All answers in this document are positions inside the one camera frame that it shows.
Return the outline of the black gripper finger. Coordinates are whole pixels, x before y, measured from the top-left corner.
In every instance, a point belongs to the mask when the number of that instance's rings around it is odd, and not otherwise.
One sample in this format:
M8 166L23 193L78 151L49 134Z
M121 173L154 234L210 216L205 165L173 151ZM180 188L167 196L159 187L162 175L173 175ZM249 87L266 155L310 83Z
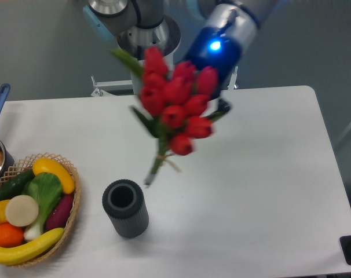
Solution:
M222 97L218 99L216 113L221 115L227 114L231 110L231 105L228 101L224 100Z

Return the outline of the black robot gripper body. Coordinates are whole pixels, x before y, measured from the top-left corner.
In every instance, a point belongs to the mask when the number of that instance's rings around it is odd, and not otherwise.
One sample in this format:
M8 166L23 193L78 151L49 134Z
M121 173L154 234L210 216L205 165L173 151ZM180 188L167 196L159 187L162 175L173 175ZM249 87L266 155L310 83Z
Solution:
M211 66L218 71L220 95L222 86L257 34L257 18L244 2L198 2L196 8L206 19L182 58L198 71Z

